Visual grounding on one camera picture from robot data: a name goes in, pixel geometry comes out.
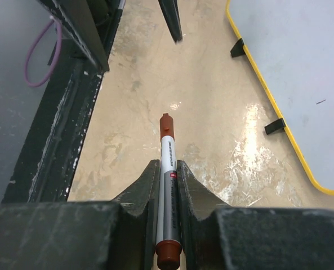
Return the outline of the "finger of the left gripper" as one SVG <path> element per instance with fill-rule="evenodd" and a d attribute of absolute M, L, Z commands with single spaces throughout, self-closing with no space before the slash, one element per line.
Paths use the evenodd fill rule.
<path fill-rule="evenodd" d="M 182 41 L 182 30 L 177 0 L 159 0 L 162 14 L 175 43 Z"/>

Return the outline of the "yellow framed whiteboard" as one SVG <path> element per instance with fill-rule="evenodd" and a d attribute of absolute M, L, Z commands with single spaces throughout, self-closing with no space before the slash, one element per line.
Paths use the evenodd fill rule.
<path fill-rule="evenodd" d="M 226 15 L 311 183 L 334 195 L 334 1 L 228 1 Z"/>

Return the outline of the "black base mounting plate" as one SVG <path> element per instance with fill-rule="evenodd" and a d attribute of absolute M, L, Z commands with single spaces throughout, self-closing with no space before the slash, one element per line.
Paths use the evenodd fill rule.
<path fill-rule="evenodd" d="M 41 1 L 41 6 L 60 22 L 65 38 L 4 203 L 68 198 L 125 2 Z"/>

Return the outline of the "red white marker pen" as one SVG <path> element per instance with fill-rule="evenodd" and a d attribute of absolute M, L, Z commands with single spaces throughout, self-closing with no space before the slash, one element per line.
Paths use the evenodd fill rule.
<path fill-rule="evenodd" d="M 182 245 L 173 118 L 168 113 L 164 113 L 159 123 L 161 168 L 155 252 L 159 269 L 178 269 Z"/>

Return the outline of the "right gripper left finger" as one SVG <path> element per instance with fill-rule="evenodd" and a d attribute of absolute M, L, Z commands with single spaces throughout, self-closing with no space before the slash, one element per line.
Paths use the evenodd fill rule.
<path fill-rule="evenodd" d="M 110 201 L 0 205 L 0 269 L 151 269 L 159 171 Z"/>

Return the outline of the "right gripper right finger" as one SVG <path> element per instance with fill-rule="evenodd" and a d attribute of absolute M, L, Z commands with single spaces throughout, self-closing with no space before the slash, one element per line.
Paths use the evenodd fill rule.
<path fill-rule="evenodd" d="M 187 269 L 334 269 L 334 211 L 224 203 L 177 163 Z"/>

